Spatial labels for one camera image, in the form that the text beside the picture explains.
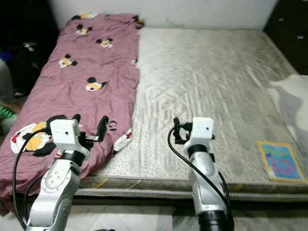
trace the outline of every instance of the dark cabinet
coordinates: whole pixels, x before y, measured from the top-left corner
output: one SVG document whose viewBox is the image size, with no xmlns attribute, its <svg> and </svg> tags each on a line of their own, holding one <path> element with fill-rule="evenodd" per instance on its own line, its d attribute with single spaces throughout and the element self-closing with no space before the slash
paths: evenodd
<svg viewBox="0 0 308 231">
<path fill-rule="evenodd" d="M 308 75 L 308 1 L 279 0 L 264 31 L 293 67 Z"/>
</svg>

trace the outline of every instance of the white robotic arm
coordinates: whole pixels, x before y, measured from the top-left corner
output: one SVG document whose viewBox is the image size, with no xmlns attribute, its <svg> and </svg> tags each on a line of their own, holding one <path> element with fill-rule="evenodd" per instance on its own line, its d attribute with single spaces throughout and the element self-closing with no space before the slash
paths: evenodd
<svg viewBox="0 0 308 231">
<path fill-rule="evenodd" d="M 90 154 L 91 145 L 87 144 L 102 141 L 108 123 L 106 118 L 101 120 L 98 127 L 98 131 L 102 130 L 102 134 L 91 137 L 84 134 L 82 140 L 80 140 L 78 120 L 61 119 L 51 122 L 53 141 L 60 149 L 62 157 L 54 161 L 42 178 L 40 193 L 32 205 L 26 231 L 65 230 L 72 199 L 79 187 L 80 167 Z M 177 118 L 174 122 L 175 141 L 184 144 L 184 152 L 188 155 L 190 163 L 172 147 L 170 143 L 172 131 L 169 133 L 168 143 L 173 152 L 193 167 L 189 172 L 189 179 L 200 230 L 234 230 L 230 206 L 223 196 L 223 188 L 220 185 L 219 171 L 215 166 L 214 156 L 209 153 L 210 141 L 214 138 L 214 121 L 210 118 L 195 117 L 192 123 L 184 125 L 181 125 Z M 187 141 L 180 138 L 180 128 L 190 132 Z"/>
</svg>

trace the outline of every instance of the colorful card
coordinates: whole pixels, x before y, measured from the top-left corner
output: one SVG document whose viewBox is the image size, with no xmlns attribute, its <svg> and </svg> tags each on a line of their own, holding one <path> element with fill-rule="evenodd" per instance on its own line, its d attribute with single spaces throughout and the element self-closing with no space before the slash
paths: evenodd
<svg viewBox="0 0 308 231">
<path fill-rule="evenodd" d="M 259 141 L 259 149 L 271 180 L 306 182 L 291 147 L 286 143 Z"/>
</svg>

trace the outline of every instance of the pink blanket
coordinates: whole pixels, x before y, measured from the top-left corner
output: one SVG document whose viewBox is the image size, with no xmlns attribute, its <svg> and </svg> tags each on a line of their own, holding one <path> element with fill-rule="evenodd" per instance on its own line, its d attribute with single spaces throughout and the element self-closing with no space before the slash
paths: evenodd
<svg viewBox="0 0 308 231">
<path fill-rule="evenodd" d="M 95 143 L 82 166 L 82 178 L 100 168 L 130 139 L 139 71 L 138 17 L 133 14 L 82 14 L 70 20 L 57 46 L 6 137 L 0 154 L 2 212 L 12 194 L 14 161 L 28 133 L 45 126 L 52 116 L 81 115 L 80 130 L 95 135 L 99 121 L 109 117 L 103 142 Z M 52 137 L 31 139 L 17 168 L 17 191 L 43 175 L 57 154 Z"/>
</svg>

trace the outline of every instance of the white quilted mattress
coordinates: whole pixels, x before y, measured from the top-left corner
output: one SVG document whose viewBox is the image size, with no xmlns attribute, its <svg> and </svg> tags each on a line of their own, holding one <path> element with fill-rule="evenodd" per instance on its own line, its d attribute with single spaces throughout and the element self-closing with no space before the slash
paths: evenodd
<svg viewBox="0 0 308 231">
<path fill-rule="evenodd" d="M 212 151 L 229 185 L 279 185 L 268 180 L 257 141 L 289 143 L 303 163 L 266 92 L 269 80 L 296 72 L 263 32 L 144 28 L 138 66 L 132 142 L 83 180 L 83 187 L 109 178 L 105 188 L 133 188 L 145 180 L 143 189 L 168 182 L 169 190 L 189 190 L 188 167 L 167 145 L 176 116 L 216 120 Z M 307 175 L 306 166 L 301 168 Z"/>
</svg>

